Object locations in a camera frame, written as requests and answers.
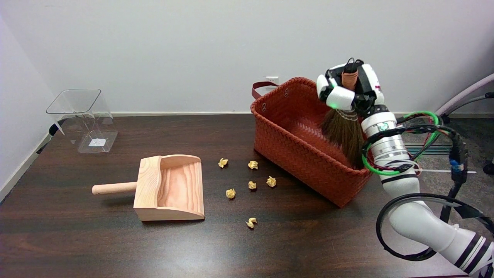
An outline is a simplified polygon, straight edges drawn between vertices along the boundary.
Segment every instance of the woven basket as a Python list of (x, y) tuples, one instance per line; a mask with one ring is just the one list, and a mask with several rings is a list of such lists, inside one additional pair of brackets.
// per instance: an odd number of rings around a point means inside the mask
[(254, 149), (267, 159), (329, 199), (338, 207), (347, 204), (366, 184), (369, 170), (354, 170), (341, 150), (321, 133), (320, 123), (330, 110), (317, 98), (316, 84), (296, 77), (256, 99)]

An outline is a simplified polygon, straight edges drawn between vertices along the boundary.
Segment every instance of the broom bristles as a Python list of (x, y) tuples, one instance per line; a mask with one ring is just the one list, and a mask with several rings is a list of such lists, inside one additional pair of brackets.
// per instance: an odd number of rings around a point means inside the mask
[(361, 155), (364, 137), (358, 121), (347, 120), (341, 117), (335, 109), (331, 109), (321, 123), (321, 130), (330, 142), (341, 149), (354, 168), (364, 167)]

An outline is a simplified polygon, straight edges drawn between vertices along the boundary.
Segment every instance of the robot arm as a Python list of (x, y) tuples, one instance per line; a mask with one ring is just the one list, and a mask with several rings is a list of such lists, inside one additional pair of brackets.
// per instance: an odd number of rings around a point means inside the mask
[[(332, 108), (355, 110), (363, 118), (361, 126), (367, 138), (395, 129), (397, 119), (384, 105), (381, 87), (372, 67), (368, 64), (359, 66), (355, 92), (341, 86), (338, 78), (343, 67), (333, 67), (318, 77), (319, 99)], [(399, 167), (411, 158), (400, 134), (381, 137), (372, 144), (370, 150), (375, 165), (381, 167)], [(466, 172), (463, 163), (455, 167), (459, 172)], [(379, 177), (384, 190), (392, 198), (420, 193), (419, 180), (413, 167), (395, 175)], [(475, 232), (441, 221), (423, 201), (400, 204), (391, 209), (388, 216), (397, 233), (429, 246), (471, 277), (494, 278), (494, 243)]]

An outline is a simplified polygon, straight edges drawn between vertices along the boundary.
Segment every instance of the dark wood tabletop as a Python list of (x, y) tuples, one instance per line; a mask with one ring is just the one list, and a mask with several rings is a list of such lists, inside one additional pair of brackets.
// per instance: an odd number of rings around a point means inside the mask
[[(0, 206), (0, 277), (419, 277), (460, 275), (440, 255), (409, 262), (383, 250), (375, 219), (390, 200), (373, 177), (338, 209), (253, 150), (252, 115), (116, 118), (108, 153), (77, 153), (58, 132)], [(133, 194), (92, 195), (137, 180), (141, 158), (202, 159), (206, 219), (141, 222)], [(228, 158), (221, 169), (220, 158)], [(259, 170), (247, 167), (259, 162)], [(268, 176), (277, 186), (266, 185)], [(258, 189), (250, 192), (249, 181)], [(225, 190), (234, 188), (233, 200)], [(245, 221), (256, 217), (249, 230)], [(423, 246), (384, 225), (404, 253)]]

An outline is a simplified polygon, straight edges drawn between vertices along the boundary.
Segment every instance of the clear plastic bin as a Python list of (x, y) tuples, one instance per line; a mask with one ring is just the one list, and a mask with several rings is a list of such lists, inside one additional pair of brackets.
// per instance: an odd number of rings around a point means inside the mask
[(118, 131), (99, 89), (61, 92), (46, 110), (78, 152), (110, 151)]

